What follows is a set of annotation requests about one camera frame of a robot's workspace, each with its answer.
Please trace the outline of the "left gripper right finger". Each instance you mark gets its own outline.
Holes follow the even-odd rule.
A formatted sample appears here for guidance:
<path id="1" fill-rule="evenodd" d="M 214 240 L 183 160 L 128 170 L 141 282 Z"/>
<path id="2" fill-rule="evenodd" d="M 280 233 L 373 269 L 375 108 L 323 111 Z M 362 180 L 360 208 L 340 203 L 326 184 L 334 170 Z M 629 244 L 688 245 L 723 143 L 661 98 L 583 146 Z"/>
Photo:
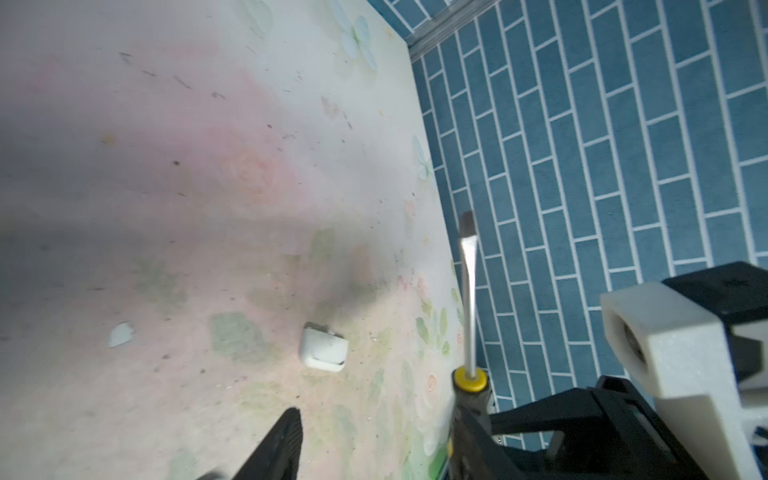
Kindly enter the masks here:
<path id="1" fill-rule="evenodd" d="M 516 478 L 516 466 L 491 433 L 487 413 L 455 405 L 448 442 L 449 479 Z"/>

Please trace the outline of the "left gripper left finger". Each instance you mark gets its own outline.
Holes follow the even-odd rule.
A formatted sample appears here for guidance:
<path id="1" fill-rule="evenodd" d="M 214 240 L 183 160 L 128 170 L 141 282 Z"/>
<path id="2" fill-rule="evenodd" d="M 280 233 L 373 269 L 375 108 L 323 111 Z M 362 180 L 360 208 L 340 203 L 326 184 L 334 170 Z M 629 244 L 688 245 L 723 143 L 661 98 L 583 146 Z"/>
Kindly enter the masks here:
<path id="1" fill-rule="evenodd" d="M 300 410 L 285 410 L 233 480 L 296 480 L 303 443 Z"/>

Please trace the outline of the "black yellow screwdriver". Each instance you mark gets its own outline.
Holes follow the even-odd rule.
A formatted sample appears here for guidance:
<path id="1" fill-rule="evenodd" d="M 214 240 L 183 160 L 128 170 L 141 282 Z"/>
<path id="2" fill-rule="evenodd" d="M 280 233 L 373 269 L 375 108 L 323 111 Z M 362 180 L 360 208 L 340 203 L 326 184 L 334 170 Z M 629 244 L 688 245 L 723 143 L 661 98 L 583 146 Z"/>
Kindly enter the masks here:
<path id="1" fill-rule="evenodd" d="M 461 270 L 461 299 L 463 305 L 464 362 L 452 373 L 455 405 L 462 406 L 479 424 L 490 431 L 488 409 L 492 389 L 488 375 L 478 366 L 476 284 L 479 236 L 474 212 L 466 211 L 459 218 L 458 248 Z"/>

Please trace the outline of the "white battery cover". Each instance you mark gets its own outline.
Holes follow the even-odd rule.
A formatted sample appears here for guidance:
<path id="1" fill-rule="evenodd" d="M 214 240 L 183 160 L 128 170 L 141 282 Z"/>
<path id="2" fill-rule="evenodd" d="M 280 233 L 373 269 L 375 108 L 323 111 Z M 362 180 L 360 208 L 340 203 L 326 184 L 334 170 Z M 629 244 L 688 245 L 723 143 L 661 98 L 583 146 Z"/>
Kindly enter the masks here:
<path id="1" fill-rule="evenodd" d="M 299 359 L 310 369 L 341 372 L 347 362 L 349 341 L 328 328 L 307 323 L 299 346 Z"/>

